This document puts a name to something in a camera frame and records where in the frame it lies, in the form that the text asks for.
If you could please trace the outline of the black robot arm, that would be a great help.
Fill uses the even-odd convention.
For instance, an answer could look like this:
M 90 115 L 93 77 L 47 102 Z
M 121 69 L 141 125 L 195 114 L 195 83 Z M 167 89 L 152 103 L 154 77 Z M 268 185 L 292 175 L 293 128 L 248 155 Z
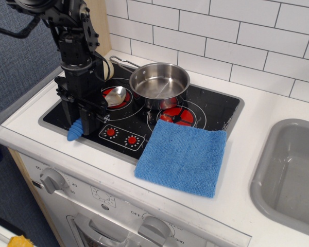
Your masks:
M 80 119 L 84 135 L 97 130 L 108 118 L 108 103 L 101 93 L 105 85 L 105 60 L 96 52 L 99 35 L 94 30 L 85 1 L 7 1 L 19 13 L 43 20 L 51 30 L 61 56 L 63 77 L 56 77 L 70 125 Z

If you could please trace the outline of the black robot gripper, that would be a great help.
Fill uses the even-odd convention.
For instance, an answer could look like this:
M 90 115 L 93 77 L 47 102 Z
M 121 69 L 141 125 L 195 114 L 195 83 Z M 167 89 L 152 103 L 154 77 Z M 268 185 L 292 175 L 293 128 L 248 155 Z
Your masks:
M 88 58 L 84 64 L 61 63 L 64 77 L 56 77 L 57 94 L 68 124 L 81 118 L 83 134 L 89 135 L 104 123 L 108 104 L 101 95 L 104 87 L 103 62 L 101 58 Z

